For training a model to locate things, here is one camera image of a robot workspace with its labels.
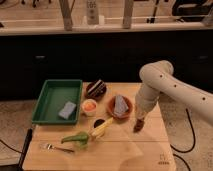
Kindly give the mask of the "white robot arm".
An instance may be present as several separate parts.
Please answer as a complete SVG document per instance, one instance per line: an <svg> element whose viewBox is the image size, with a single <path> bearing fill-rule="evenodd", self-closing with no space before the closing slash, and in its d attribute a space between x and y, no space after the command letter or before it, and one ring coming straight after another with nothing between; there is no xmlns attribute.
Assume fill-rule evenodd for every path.
<svg viewBox="0 0 213 171"><path fill-rule="evenodd" d="M176 79L173 72L173 65L167 60L141 67L139 76L142 85L135 96L136 118L144 120L155 107L159 93L163 92L213 126L213 94Z"/></svg>

